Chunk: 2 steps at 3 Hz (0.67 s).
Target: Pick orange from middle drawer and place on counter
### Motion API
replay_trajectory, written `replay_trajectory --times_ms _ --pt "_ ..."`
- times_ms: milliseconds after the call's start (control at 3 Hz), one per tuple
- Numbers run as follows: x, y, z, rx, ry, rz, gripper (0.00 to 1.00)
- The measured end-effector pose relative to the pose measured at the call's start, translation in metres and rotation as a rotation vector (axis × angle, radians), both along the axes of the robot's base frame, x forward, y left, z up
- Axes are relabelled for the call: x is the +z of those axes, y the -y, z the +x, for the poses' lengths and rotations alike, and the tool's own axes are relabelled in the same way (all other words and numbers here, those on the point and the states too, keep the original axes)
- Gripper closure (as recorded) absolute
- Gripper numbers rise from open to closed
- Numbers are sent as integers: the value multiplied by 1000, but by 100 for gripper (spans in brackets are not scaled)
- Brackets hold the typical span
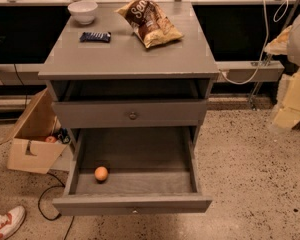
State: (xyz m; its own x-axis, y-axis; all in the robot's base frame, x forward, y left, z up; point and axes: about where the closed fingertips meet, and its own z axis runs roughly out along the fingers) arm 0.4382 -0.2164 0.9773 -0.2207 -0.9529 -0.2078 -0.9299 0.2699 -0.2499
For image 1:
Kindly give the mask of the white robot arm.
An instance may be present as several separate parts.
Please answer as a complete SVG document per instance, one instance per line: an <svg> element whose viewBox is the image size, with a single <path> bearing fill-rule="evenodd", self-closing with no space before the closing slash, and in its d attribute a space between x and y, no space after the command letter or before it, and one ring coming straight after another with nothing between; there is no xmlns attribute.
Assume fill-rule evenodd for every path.
<svg viewBox="0 0 300 240"><path fill-rule="evenodd" d="M286 55L298 66L292 76L283 74L278 86L277 104L272 110L270 126L274 131L289 131L300 122L300 14L264 51L271 55Z"/></svg>

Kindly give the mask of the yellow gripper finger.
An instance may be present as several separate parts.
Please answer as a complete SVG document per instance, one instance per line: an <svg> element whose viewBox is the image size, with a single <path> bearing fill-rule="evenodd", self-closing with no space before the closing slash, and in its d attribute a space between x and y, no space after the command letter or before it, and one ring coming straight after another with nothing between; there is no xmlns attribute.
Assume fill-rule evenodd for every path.
<svg viewBox="0 0 300 240"><path fill-rule="evenodd" d="M279 81L277 104L270 115L269 129L275 133L290 131L300 122L300 68Z"/></svg>
<svg viewBox="0 0 300 240"><path fill-rule="evenodd" d="M275 39L269 42L264 51L272 55L286 55L287 44L292 26L285 28Z"/></svg>

